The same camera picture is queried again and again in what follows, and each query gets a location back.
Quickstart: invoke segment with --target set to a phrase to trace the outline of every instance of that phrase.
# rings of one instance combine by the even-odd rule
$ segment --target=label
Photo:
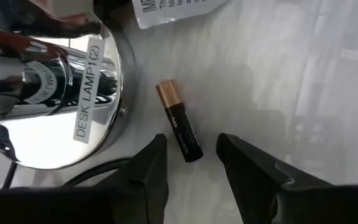
[[[27,66],[38,74],[41,81],[41,87],[36,94],[24,101],[29,104],[37,104],[49,99],[55,93],[57,88],[57,80],[53,72],[42,63],[36,61],[27,63]]]
[[[227,0],[132,0],[139,27],[173,22],[212,11]]]
[[[104,40],[89,38],[73,137],[74,140],[85,144],[88,144],[90,140],[94,102],[98,94],[103,55]]]

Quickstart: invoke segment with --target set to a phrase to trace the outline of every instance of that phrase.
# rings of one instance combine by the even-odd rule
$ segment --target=black cable
[[[15,176],[17,169],[17,163],[11,162],[11,166],[9,168],[9,171],[7,172],[7,175],[5,177],[4,184],[2,185],[2,189],[10,189],[13,177]]]
[[[109,161],[104,164],[98,165],[94,168],[88,169],[88,170],[78,174],[77,176],[75,176],[74,178],[72,178],[71,180],[69,180],[68,182],[63,184],[62,187],[74,187],[74,186],[76,186],[92,177],[95,177],[99,174],[103,174],[105,172],[119,169],[122,166],[124,166],[125,164],[127,164],[128,161],[129,161],[129,159],[124,158],[124,159],[117,159],[115,161]]]

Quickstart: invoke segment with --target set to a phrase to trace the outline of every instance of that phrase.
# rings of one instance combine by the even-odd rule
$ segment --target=white surface
[[[216,138],[226,132],[331,183],[358,184],[358,1],[232,0],[147,30],[130,11],[115,13],[141,75],[129,127],[110,150],[62,171],[38,172],[37,183],[59,185],[165,133],[165,223],[240,223],[215,154]],[[163,78],[180,84],[205,153],[195,163],[184,163],[155,91]],[[20,183],[30,185],[33,174],[25,172]]]

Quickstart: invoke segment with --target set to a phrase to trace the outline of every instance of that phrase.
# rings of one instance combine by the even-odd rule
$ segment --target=black and copper battery
[[[176,81],[162,80],[156,89],[186,162],[201,158],[203,151],[180,98]]]

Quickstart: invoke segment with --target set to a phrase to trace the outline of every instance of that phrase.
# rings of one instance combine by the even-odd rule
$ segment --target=battery
[[[185,105],[181,99],[175,80],[162,80],[156,86],[165,108],[173,133],[179,143],[186,162],[193,162],[203,156],[200,143],[191,125]]]

